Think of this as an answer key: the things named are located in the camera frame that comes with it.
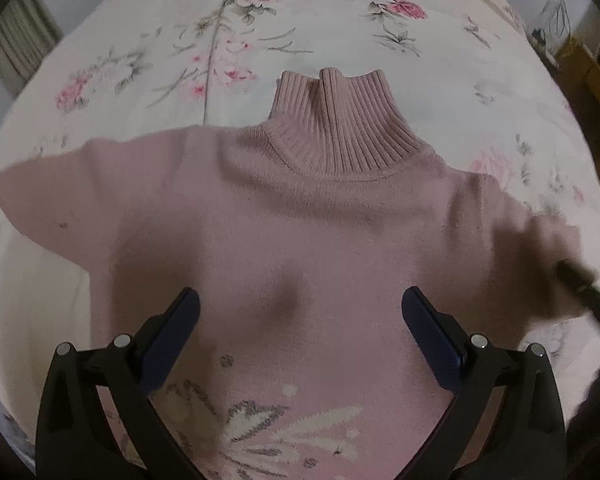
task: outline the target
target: pink fabric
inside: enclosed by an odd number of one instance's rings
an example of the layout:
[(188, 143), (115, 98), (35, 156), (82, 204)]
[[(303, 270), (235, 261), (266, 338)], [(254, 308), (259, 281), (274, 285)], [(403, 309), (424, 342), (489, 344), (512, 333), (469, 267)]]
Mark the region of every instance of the pink fabric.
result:
[(210, 478), (393, 479), (450, 400), (402, 321), (408, 286), (508, 348), (577, 314), (548, 272), (576, 229), (446, 166), (381, 72), (284, 73), (259, 126), (30, 160), (0, 173), (0, 206), (89, 271), (96, 345), (199, 291), (153, 402)]

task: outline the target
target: white fabric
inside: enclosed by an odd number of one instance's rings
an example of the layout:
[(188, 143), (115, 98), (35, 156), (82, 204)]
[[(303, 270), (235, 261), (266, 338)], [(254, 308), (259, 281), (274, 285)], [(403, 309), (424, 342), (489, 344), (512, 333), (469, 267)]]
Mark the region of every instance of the white fabric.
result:
[[(12, 108), (0, 169), (91, 137), (258, 123), (283, 70), (325, 66), (384, 70), (418, 136), (448, 164), (490, 173), (530, 208), (579, 226), (584, 261), (600, 274), (592, 158), (505, 0), (107, 0)], [(571, 416), (600, 365), (600, 336), (583, 318), (538, 324), (527, 339), (552, 353)], [(0, 399), (29, 434), (64, 340), (89, 345), (88, 277), (0, 211)]]

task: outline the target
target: ribbed turtleneck collar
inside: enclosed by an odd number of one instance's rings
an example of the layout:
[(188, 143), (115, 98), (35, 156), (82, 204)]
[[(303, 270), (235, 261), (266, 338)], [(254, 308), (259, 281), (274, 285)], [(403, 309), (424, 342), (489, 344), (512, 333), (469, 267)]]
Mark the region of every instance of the ribbed turtleneck collar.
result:
[(264, 126), (285, 161), (312, 176), (385, 173), (424, 144), (398, 111), (381, 70), (344, 77), (323, 68), (318, 79), (283, 72)]

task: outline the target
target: blue gripper pad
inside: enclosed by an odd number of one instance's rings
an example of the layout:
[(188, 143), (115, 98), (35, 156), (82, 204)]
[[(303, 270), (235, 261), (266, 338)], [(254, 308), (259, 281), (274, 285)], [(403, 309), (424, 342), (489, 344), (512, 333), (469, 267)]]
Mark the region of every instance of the blue gripper pad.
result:
[(462, 355), (442, 329), (436, 309), (417, 286), (402, 295), (402, 317), (440, 387), (457, 393), (462, 386)]
[(150, 318), (140, 329), (138, 335), (145, 327), (155, 330), (155, 336), (138, 356), (142, 393), (148, 395), (162, 387), (199, 318), (200, 297), (186, 288), (164, 314)]

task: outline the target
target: dark dot on sweater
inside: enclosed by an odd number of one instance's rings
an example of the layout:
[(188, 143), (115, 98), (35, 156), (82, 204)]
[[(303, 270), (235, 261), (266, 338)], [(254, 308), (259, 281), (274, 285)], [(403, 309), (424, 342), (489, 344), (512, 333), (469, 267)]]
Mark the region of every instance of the dark dot on sweater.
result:
[(220, 356), (220, 364), (222, 368), (231, 368), (234, 365), (234, 358), (229, 354)]

